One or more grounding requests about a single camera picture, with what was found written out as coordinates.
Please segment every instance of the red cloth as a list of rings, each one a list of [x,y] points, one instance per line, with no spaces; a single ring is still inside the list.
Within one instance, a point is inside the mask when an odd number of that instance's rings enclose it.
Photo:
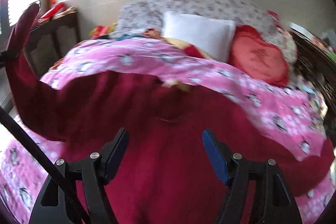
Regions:
[[[197,57],[197,58],[203,58],[203,55],[199,52],[199,50],[193,46],[193,45],[190,45],[188,47],[186,47],[183,52],[188,55],[188,56],[191,56],[191,57]]]
[[[204,151],[205,128],[247,159],[275,159],[295,196],[326,176],[333,161],[330,141],[321,157],[299,162],[283,146],[261,136],[241,107],[202,86],[185,93],[162,87],[152,75],[113,71],[74,79],[61,90],[38,81],[22,54],[36,9],[33,5],[25,12],[8,46],[20,49],[17,59],[6,61],[16,107],[30,129],[67,141],[63,157],[68,161],[98,151],[120,127],[129,130],[130,143],[118,173],[105,187],[120,224],[215,220],[226,187]],[[79,198],[83,199],[80,190]],[[246,208],[251,201],[249,195]]]
[[[266,43],[251,26],[236,28],[229,64],[270,85],[288,83],[288,66],[281,50]]]

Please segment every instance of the black cable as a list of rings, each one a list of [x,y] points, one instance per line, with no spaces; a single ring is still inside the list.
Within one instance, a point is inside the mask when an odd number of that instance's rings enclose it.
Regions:
[[[28,136],[28,134],[0,107],[0,123],[23,145],[24,148],[38,161],[48,172],[56,184],[63,190],[70,200],[78,215],[86,224],[91,224],[89,215],[86,213],[75,192],[71,189],[66,179],[57,170],[48,157],[42,152],[39,146]]]

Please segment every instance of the metal screw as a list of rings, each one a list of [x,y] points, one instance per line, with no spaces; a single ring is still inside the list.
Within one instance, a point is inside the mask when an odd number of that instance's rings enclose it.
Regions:
[[[268,164],[269,164],[269,165],[276,165],[276,163],[277,163],[277,162],[276,162],[274,159],[269,159],[269,160],[268,160]]]
[[[242,156],[241,154],[239,154],[239,153],[234,153],[234,154],[233,154],[233,158],[234,158],[235,160],[241,160],[241,159],[243,158],[243,156]]]
[[[56,161],[56,164],[57,165],[62,165],[64,163],[64,159],[58,159],[57,161]]]
[[[99,157],[99,153],[98,152],[93,152],[91,155],[90,155],[90,158],[92,159],[96,159]]]

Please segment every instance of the bed sheet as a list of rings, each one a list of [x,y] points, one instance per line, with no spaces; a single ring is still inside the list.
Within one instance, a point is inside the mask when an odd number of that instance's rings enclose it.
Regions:
[[[238,103],[264,136],[286,147],[298,161],[319,156],[326,138],[315,128],[315,112],[303,92],[268,85],[225,63],[186,56],[161,40],[135,37],[119,42],[83,42],[41,81],[61,89],[74,78],[106,70],[156,75],[162,81],[176,79],[220,92]],[[17,121],[23,126],[19,117]],[[55,162],[64,144],[44,140],[23,128]],[[0,196],[21,223],[28,223],[46,172],[14,138],[7,143],[0,152]],[[296,198],[304,223],[317,219],[334,190],[327,174],[317,187]]]

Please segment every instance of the heart-shaped cushion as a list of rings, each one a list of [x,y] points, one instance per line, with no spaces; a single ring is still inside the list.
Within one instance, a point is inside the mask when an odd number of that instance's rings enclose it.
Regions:
[[[236,28],[229,63],[270,85],[285,86],[288,83],[288,66],[281,50],[266,43],[251,26]]]

